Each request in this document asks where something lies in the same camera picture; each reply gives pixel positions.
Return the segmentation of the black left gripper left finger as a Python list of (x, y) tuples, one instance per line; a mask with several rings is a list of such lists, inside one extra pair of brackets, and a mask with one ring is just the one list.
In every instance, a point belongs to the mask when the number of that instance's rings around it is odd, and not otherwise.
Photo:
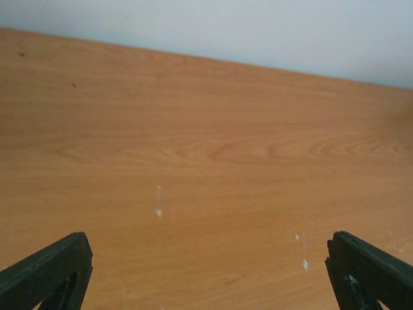
[(1, 309), (80, 309), (92, 274), (84, 232), (73, 232), (1, 271)]

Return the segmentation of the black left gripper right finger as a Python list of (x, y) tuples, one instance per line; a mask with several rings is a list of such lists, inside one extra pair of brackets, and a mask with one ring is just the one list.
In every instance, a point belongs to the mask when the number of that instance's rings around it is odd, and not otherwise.
[(346, 231), (327, 242), (328, 276), (340, 309), (412, 309), (412, 266)]

